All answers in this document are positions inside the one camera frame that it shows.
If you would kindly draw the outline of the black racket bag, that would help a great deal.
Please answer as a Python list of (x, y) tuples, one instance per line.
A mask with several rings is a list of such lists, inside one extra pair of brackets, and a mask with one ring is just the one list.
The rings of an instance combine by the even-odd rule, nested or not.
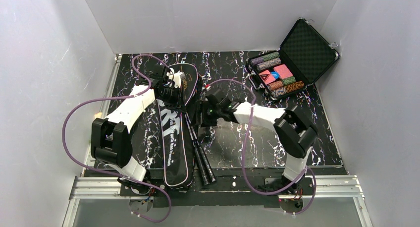
[(171, 68), (175, 72), (183, 72), (186, 76), (179, 102), (185, 110), (177, 110), (174, 108), (175, 103), (157, 99), (162, 130), (164, 182), (171, 189), (187, 189), (193, 181), (195, 141), (198, 132), (188, 118), (195, 117), (202, 79), (192, 64), (177, 63)]

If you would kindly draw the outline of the white badminton racket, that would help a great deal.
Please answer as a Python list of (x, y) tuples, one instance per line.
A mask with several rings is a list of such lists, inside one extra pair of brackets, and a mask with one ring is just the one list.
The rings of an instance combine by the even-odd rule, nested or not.
[(212, 183), (216, 182), (216, 177), (214, 175), (214, 172), (211, 168), (210, 162), (208, 161), (208, 158), (206, 156), (206, 153), (205, 153), (204, 149), (202, 148), (202, 146), (198, 142), (198, 138), (197, 138), (195, 130), (194, 130), (194, 133), (195, 133), (194, 136), (195, 136), (195, 138), (197, 140), (197, 143), (198, 143), (198, 149), (199, 149), (201, 158), (203, 160), (207, 176), (209, 178), (209, 182), (210, 182), (209, 184), (212, 184)]
[(202, 186), (206, 186), (210, 183), (209, 178), (207, 176), (205, 166), (204, 166), (203, 160), (201, 158), (201, 155), (200, 155), (200, 152), (199, 152), (199, 149), (198, 149), (198, 143), (197, 143), (197, 140), (194, 136), (195, 133), (194, 133), (193, 127), (191, 126), (190, 119), (189, 119), (189, 116), (188, 116), (187, 113), (185, 113), (185, 119), (186, 119), (186, 123), (187, 123), (188, 129), (189, 129), (191, 139), (192, 139), (195, 159), (196, 159), (197, 167), (198, 167), (198, 170), (200, 171), (200, 175), (201, 175), (201, 179), (202, 179)]

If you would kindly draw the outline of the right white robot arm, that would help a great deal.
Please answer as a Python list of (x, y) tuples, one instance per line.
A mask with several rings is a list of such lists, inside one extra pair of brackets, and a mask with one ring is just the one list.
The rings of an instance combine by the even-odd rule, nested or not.
[(220, 89), (211, 89), (200, 102), (202, 127), (216, 126), (219, 119), (233, 123), (249, 123), (275, 132), (286, 153), (282, 174), (284, 186), (291, 187), (305, 176), (307, 159), (318, 131), (298, 107), (291, 109), (269, 108), (246, 101), (233, 101)]

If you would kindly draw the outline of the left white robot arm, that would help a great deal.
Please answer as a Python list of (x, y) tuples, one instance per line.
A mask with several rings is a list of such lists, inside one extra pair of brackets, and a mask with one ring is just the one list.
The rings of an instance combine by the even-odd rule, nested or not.
[(92, 123), (91, 156), (121, 175), (143, 181), (147, 170), (133, 157), (130, 131), (155, 100), (178, 105), (185, 80), (183, 71), (165, 68), (162, 72), (149, 74), (150, 84), (143, 81), (135, 85), (128, 99), (105, 118), (96, 118)]

